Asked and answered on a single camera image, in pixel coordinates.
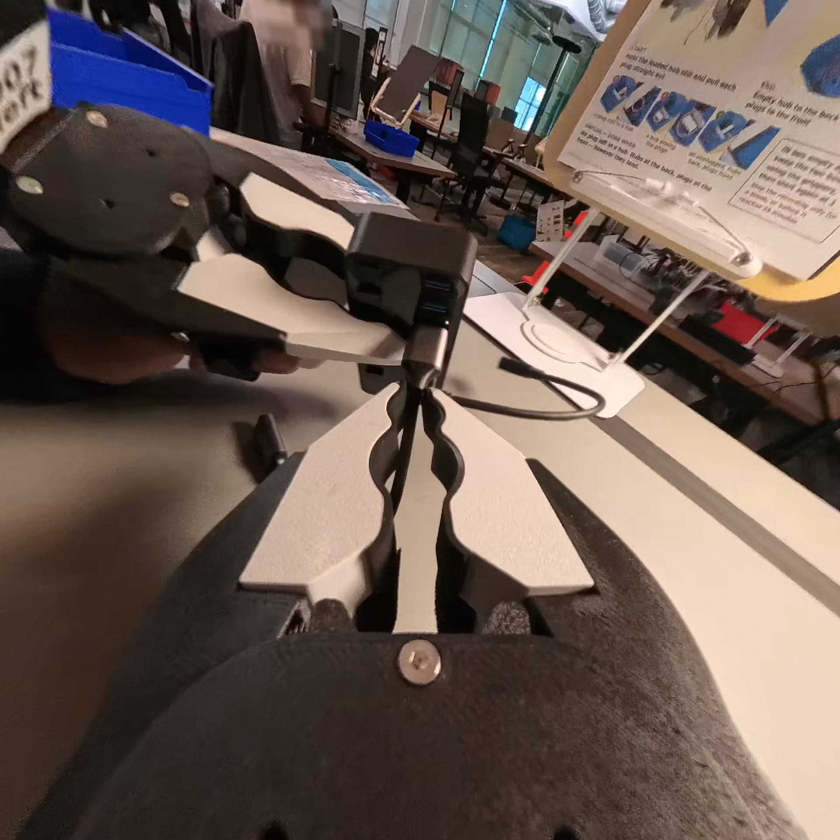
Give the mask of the person's left forearm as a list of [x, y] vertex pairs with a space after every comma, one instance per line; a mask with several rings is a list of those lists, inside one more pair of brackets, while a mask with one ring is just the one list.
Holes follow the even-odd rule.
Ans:
[[58, 402], [77, 395], [75, 382], [51, 359], [39, 328], [47, 269], [12, 248], [1, 250], [1, 399]]

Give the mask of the black braided cable grey end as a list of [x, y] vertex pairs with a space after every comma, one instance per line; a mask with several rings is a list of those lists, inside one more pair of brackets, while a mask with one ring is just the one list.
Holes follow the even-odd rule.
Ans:
[[398, 449], [391, 487], [392, 509], [396, 513], [403, 500], [411, 465], [417, 419], [426, 391], [436, 385], [445, 367], [448, 346], [446, 328], [416, 327], [403, 356], [405, 405], [398, 423]]

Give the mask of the black computer monitor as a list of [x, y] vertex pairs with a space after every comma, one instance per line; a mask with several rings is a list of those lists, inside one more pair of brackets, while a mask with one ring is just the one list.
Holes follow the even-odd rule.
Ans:
[[339, 19], [313, 57], [311, 101], [342, 117], [357, 119], [361, 101], [364, 30]]

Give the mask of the printed paper sheets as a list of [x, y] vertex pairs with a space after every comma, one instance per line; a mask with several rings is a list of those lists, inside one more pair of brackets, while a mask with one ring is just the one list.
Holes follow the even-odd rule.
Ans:
[[211, 128], [210, 138], [250, 154], [267, 179], [310, 197], [352, 221], [366, 214], [412, 217], [407, 206], [369, 176], [342, 161]]

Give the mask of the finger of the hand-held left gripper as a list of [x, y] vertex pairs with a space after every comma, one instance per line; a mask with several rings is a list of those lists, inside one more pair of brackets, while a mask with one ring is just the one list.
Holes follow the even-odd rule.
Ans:
[[302, 361], [397, 366], [405, 342], [390, 328], [352, 316], [334, 301], [304, 298], [276, 283], [241, 255], [193, 263], [177, 288], [190, 299], [268, 330]]
[[351, 245], [354, 225], [340, 213], [286, 187], [250, 173], [238, 188], [255, 220], [286, 234], [309, 235], [343, 253]]

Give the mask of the cardboard clipboard with paper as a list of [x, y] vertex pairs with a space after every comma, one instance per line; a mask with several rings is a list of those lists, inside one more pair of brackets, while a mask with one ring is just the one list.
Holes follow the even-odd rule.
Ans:
[[839, 2], [627, 2], [547, 140], [561, 190], [773, 301], [838, 294]]

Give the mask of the wooden office desk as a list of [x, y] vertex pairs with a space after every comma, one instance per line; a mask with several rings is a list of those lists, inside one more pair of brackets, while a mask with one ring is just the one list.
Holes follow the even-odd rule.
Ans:
[[396, 184], [395, 196], [405, 205], [410, 201], [414, 184], [425, 186], [433, 181], [451, 182], [456, 178], [456, 173], [447, 166], [425, 154], [415, 152], [411, 157], [390, 154], [373, 146], [362, 134], [342, 128], [330, 128], [328, 134], [342, 152], [349, 152], [368, 166], [384, 167], [391, 172]]

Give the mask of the grey monitor back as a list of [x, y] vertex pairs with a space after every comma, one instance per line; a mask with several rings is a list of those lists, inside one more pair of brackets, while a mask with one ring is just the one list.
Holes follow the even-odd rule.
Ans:
[[410, 111], [415, 109], [415, 100], [426, 84], [435, 76], [439, 57], [412, 45], [399, 66], [388, 79], [387, 87], [378, 102], [381, 117], [393, 124], [404, 123]]

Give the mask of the black floor lamp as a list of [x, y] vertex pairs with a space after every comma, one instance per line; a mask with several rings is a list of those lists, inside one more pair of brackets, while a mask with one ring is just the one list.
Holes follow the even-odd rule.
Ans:
[[553, 70], [549, 76], [549, 81], [545, 87], [545, 92], [542, 95], [542, 99], [538, 106], [538, 110], [532, 121], [532, 125], [530, 128], [531, 135], [533, 135], [539, 129], [539, 123], [543, 117], [543, 114], [545, 113], [546, 108], [548, 107], [551, 98], [551, 93], [553, 91], [555, 82], [558, 79], [560, 71], [563, 68], [564, 62], [566, 61], [569, 55], [576, 56], [581, 53], [581, 47], [569, 38], [554, 35], [552, 37], [552, 41], [556, 46], [560, 48], [560, 55], [557, 61], [555, 62]]

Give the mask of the blue plastic bin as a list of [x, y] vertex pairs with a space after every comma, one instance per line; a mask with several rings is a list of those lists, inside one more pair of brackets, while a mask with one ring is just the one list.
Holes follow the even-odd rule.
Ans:
[[391, 156], [412, 159], [417, 152], [418, 138], [383, 122], [367, 119], [364, 139], [378, 151]]
[[47, 9], [52, 102], [121, 106], [208, 135], [214, 85], [136, 34]]

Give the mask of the black mesh office chair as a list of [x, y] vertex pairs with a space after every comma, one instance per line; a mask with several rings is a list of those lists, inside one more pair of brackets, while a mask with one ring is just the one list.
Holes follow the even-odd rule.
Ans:
[[494, 164], [486, 164], [485, 145], [490, 126], [487, 102], [463, 92], [459, 107], [458, 137], [449, 156], [455, 177], [446, 182], [438, 200], [434, 220], [453, 211], [467, 228], [488, 235], [487, 223], [479, 216], [480, 205], [492, 184]]

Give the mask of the black silver USB hub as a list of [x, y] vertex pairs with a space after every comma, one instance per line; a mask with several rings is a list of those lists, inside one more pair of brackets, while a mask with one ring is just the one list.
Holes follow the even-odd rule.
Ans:
[[383, 213], [361, 217], [344, 259], [350, 314], [384, 324], [403, 340], [418, 327], [455, 334], [477, 249], [462, 227]]

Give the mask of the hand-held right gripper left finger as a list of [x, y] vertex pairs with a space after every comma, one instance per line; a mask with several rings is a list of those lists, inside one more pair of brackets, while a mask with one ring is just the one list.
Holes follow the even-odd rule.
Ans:
[[388, 385], [301, 456], [239, 576], [254, 592], [340, 602], [357, 624], [394, 624], [400, 553], [387, 482], [404, 388]]

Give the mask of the black jacket on chair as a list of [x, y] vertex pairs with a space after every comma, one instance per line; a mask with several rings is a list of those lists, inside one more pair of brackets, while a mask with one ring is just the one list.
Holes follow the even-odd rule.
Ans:
[[214, 84], [211, 126], [277, 144], [277, 120], [251, 24], [234, 20], [213, 38], [209, 69]]

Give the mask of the black cable plug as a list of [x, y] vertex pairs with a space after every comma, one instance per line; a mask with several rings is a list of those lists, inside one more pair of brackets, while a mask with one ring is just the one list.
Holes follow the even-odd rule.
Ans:
[[254, 430], [254, 447], [259, 464], [266, 473], [286, 462], [287, 447], [273, 415], [264, 413], [258, 417]]

